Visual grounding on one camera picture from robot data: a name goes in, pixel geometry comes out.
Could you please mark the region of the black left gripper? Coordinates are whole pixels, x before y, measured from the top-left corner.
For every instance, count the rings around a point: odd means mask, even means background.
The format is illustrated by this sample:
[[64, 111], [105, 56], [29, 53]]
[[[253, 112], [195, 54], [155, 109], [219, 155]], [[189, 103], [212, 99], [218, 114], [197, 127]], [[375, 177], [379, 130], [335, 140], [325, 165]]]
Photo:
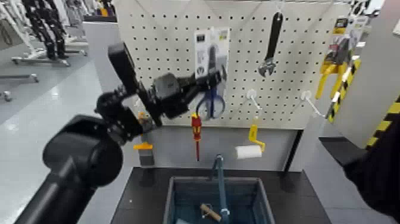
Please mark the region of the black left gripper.
[[153, 81], [157, 107], [168, 119], [174, 119], [189, 110], [188, 105], [197, 95], [207, 92], [217, 95], [218, 85], [226, 79], [224, 67], [199, 78], [194, 74], [176, 77], [172, 73], [166, 73]]

